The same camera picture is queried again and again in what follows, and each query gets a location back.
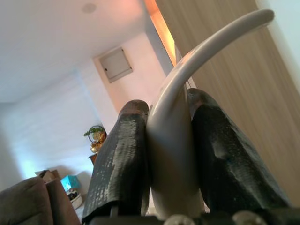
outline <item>metal screw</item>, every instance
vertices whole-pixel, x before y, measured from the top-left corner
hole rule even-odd
[[[170,216],[165,222],[164,225],[195,225],[194,221],[181,214],[175,214]]]
[[[263,218],[250,211],[239,211],[232,219],[236,225],[267,225]]]

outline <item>wooden door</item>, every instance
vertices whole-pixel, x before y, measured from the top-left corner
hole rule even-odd
[[[185,55],[254,0],[156,0]],[[267,28],[230,44],[194,75],[246,133],[291,201],[300,206],[300,97]]]

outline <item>blue box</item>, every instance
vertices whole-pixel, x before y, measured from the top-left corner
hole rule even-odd
[[[68,191],[71,188],[79,188],[80,183],[76,176],[68,175],[60,180],[62,186],[64,187],[65,191]]]

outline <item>white ceiling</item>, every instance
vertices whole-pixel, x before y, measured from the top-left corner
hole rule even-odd
[[[84,5],[96,10],[87,14]],[[145,29],[141,0],[1,0],[0,102],[14,102]]]

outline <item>gray sofa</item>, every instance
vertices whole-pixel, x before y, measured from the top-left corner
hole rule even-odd
[[[24,180],[0,192],[0,225],[80,225],[60,180]]]

